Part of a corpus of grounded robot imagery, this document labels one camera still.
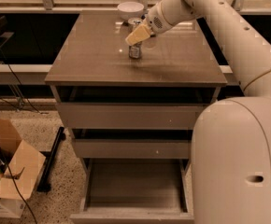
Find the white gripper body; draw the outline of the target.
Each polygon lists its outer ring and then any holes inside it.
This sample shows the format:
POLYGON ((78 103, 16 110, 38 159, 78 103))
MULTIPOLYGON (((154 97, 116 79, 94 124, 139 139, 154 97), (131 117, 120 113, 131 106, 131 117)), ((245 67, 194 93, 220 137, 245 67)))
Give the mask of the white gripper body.
POLYGON ((162 34, 176 25, 174 3, 159 2, 152 7, 146 16, 147 25, 155 34, 162 34))

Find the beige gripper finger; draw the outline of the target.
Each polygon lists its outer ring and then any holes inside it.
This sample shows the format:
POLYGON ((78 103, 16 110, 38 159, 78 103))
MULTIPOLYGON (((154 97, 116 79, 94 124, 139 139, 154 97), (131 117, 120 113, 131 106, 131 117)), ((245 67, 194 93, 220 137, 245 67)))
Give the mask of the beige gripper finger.
POLYGON ((125 42, 129 46, 133 46, 136 43, 142 42, 150 38, 151 29, 147 24, 138 25, 132 33, 130 33, 126 38, 125 42))

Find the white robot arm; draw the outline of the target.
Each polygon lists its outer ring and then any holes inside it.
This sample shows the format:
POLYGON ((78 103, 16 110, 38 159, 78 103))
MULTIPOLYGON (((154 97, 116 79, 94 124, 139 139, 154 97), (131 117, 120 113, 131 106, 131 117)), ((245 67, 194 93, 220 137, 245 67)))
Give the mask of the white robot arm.
POLYGON ((208 106, 193 128, 194 224, 271 224, 271 45, 226 0, 163 0, 133 45, 205 18, 242 96, 208 106))

